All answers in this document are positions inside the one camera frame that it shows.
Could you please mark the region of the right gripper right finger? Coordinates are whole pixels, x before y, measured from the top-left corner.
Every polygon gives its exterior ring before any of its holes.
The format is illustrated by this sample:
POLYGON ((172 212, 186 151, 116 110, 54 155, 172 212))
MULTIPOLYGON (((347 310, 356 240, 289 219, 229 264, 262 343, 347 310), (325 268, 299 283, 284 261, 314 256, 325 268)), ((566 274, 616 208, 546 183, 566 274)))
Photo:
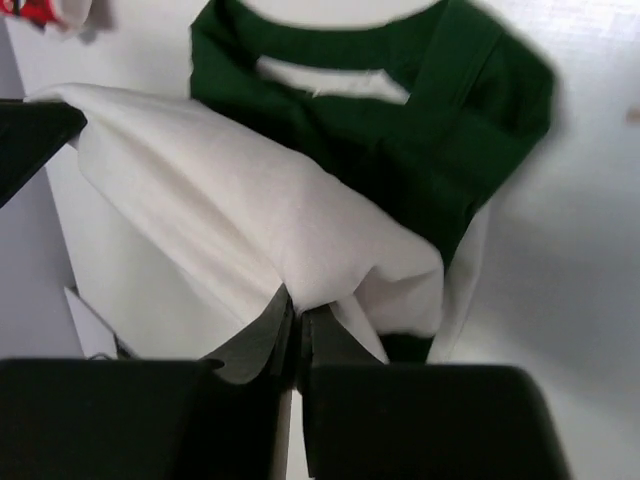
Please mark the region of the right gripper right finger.
POLYGON ((315 479, 566 479, 537 384, 513 366, 377 360, 326 307, 301 318, 315 479))

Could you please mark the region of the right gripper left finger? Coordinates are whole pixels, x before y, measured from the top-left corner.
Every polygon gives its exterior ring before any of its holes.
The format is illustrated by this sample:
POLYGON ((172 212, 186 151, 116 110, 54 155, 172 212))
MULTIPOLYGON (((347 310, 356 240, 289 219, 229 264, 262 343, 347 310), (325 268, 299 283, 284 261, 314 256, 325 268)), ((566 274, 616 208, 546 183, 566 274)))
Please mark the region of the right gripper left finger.
POLYGON ((4 360, 2 477, 284 478, 293 319, 280 288, 199 360, 4 360))

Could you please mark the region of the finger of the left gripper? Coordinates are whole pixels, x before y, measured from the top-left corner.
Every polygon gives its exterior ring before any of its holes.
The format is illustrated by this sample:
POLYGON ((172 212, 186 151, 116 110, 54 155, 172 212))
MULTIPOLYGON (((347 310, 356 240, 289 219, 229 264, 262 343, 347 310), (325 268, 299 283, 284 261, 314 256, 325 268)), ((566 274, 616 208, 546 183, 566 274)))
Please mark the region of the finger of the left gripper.
POLYGON ((1 100, 1 207, 87 124, 65 102, 1 100))

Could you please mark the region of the white and green raglan t-shirt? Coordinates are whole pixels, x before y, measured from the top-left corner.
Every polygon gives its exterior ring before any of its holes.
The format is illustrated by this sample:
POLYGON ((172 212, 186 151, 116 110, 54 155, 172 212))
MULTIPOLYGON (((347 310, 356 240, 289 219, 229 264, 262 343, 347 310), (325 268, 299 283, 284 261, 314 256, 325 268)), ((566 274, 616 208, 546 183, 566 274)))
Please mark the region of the white and green raglan t-shirt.
POLYGON ((277 24, 211 1, 190 96, 66 84, 84 177, 247 325, 285 288, 382 361, 447 361, 487 203, 549 130, 549 65, 468 1, 381 26, 277 24))

